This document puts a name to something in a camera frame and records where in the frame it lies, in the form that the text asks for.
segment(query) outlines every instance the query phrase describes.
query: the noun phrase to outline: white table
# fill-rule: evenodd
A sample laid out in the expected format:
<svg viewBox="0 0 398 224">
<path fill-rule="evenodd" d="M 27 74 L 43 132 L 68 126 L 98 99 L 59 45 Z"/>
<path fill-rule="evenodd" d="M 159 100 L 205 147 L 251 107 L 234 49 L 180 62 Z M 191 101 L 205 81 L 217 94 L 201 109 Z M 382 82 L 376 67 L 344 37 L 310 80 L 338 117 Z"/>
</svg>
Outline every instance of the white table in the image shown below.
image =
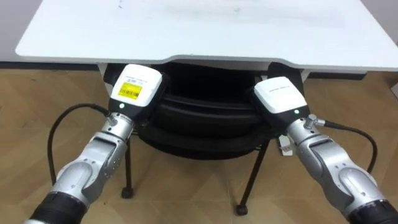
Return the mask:
<svg viewBox="0 0 398 224">
<path fill-rule="evenodd" d="M 175 59 L 282 62 L 302 68 L 303 79 L 398 71 L 398 48 L 360 0 L 43 0 L 16 52 L 99 63 L 102 74 L 107 63 Z"/>
</svg>

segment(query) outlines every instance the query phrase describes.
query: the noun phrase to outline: yellow label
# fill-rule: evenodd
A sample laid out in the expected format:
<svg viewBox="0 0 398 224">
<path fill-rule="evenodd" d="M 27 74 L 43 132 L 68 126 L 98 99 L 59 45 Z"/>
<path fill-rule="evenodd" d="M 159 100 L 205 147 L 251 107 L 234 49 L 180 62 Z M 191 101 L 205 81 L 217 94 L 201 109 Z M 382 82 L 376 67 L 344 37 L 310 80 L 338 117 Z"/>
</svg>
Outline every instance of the yellow label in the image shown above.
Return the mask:
<svg viewBox="0 0 398 224">
<path fill-rule="evenodd" d="M 136 100 L 139 93 L 141 92 L 142 86 L 134 85 L 130 83 L 123 83 L 122 88 L 120 88 L 118 95 L 125 96 L 130 99 Z"/>
</svg>

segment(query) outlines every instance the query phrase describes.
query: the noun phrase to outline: silver robot arm segment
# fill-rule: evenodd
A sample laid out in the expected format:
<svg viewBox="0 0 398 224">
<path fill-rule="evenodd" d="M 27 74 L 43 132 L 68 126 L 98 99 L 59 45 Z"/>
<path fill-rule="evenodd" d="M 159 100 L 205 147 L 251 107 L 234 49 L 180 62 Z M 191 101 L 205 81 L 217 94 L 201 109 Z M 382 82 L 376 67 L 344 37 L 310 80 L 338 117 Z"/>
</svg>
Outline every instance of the silver robot arm segment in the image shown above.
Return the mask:
<svg viewBox="0 0 398 224">
<path fill-rule="evenodd" d="M 88 208 L 119 167 L 133 128 L 134 123 L 127 116 L 112 113 L 80 156 L 61 169 L 50 194 L 63 192 L 82 201 Z"/>
<path fill-rule="evenodd" d="M 61 169 L 49 194 L 24 224 L 80 223 L 119 167 L 133 129 L 130 118 L 112 113 L 77 159 Z"/>
<path fill-rule="evenodd" d="M 277 77 L 257 83 L 252 102 L 276 133 L 287 133 L 293 139 L 308 173 L 350 223 L 398 223 L 398 212 L 374 178 L 357 166 L 339 144 L 315 128 L 325 121 L 310 114 L 303 95 L 289 79 Z"/>
<path fill-rule="evenodd" d="M 25 224 L 79 224 L 119 167 L 134 125 L 147 122 L 162 99 L 167 76 L 141 65 L 126 65 L 109 99 L 112 113 L 57 181 Z"/>
<path fill-rule="evenodd" d="M 374 178 L 357 166 L 347 152 L 306 119 L 294 121 L 289 136 L 297 144 L 297 155 L 308 173 L 322 187 L 326 198 L 347 219 L 349 215 L 375 201 L 386 198 Z"/>
</svg>

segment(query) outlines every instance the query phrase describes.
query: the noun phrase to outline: barcode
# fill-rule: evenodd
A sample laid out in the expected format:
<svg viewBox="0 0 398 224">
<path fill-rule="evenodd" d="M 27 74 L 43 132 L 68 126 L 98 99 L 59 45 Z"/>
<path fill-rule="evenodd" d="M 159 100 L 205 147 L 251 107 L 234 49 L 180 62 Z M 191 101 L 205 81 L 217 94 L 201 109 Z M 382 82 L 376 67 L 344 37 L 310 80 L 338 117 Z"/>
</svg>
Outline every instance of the barcode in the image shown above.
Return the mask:
<svg viewBox="0 0 398 224">
<path fill-rule="evenodd" d="M 125 94 L 125 95 L 130 95 L 130 96 L 135 96 L 138 97 L 138 93 L 130 91 L 130 90 L 120 90 L 119 93 Z"/>
</svg>

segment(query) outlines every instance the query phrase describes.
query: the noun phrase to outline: black plastic part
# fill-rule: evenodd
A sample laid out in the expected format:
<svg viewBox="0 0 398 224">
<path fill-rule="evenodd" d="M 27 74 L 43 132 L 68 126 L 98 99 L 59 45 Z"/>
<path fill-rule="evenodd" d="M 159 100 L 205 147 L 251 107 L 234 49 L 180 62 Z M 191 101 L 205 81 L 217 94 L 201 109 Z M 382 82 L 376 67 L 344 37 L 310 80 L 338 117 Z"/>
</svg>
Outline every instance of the black plastic part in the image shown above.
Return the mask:
<svg viewBox="0 0 398 224">
<path fill-rule="evenodd" d="M 398 212 L 387 200 L 374 201 L 354 211 L 348 221 L 350 224 L 397 224 Z"/>
<path fill-rule="evenodd" d="M 104 73 L 104 82 L 114 86 L 126 65 L 124 63 L 109 63 Z"/>
<path fill-rule="evenodd" d="M 247 215 L 249 212 L 248 207 L 246 205 L 237 205 L 235 206 L 235 214 L 237 216 Z"/>
<path fill-rule="evenodd" d="M 131 147 L 130 147 L 130 138 L 127 140 L 127 150 L 125 153 L 125 163 L 126 163 L 126 186 L 122 190 L 122 198 L 130 199 L 134 196 L 134 191 L 132 189 L 132 180 L 131 180 Z"/>
<path fill-rule="evenodd" d="M 167 75 L 162 75 L 162 82 L 155 93 L 152 101 L 145 107 L 134 106 L 128 103 L 124 104 L 124 108 L 120 108 L 119 105 L 122 103 L 121 101 L 115 100 L 113 98 L 109 99 L 108 108 L 111 112 L 118 112 L 124 114 L 131 118 L 136 125 L 140 125 L 145 123 L 151 113 L 154 111 L 156 106 L 159 105 L 160 101 L 162 100 L 164 91 L 166 90 L 167 84 L 169 79 Z"/>
<path fill-rule="evenodd" d="M 254 163 L 253 170 L 251 171 L 250 178 L 248 180 L 248 184 L 246 185 L 246 189 L 244 190 L 241 202 L 239 203 L 239 205 L 236 206 L 236 214 L 237 215 L 240 215 L 240 214 L 246 215 L 248 213 L 248 208 L 246 207 L 246 203 L 248 202 L 254 182 L 256 181 L 257 175 L 259 173 L 259 170 L 260 170 L 260 167 L 262 164 L 262 160 L 264 159 L 264 156 L 266 155 L 269 142 L 270 142 L 270 140 L 267 140 L 260 147 L 259 154 L 257 155 L 257 159 Z"/>
<path fill-rule="evenodd" d="M 304 96 L 304 87 L 302 85 L 300 70 L 291 68 L 281 63 L 271 63 L 268 67 L 269 76 L 268 78 L 275 77 L 286 77 L 293 85 L 298 89 L 299 92 Z M 293 123 L 293 121 L 306 118 L 310 114 L 310 108 L 308 106 L 302 106 L 294 108 L 289 111 L 282 113 L 273 114 L 269 112 L 266 107 L 261 103 L 259 98 L 254 93 L 252 88 L 250 91 L 250 98 L 252 104 L 256 107 L 257 111 L 264 116 L 264 119 L 271 125 L 272 129 L 277 134 L 284 134 L 287 127 Z"/>
<path fill-rule="evenodd" d="M 304 96 L 304 85 L 301 79 L 301 70 L 292 68 L 282 63 L 272 62 L 268 66 L 267 78 L 286 77 Z"/>
<path fill-rule="evenodd" d="M 51 224 L 79 224 L 86 212 L 87 208 L 83 202 L 58 192 L 48 194 L 30 219 Z"/>
</svg>

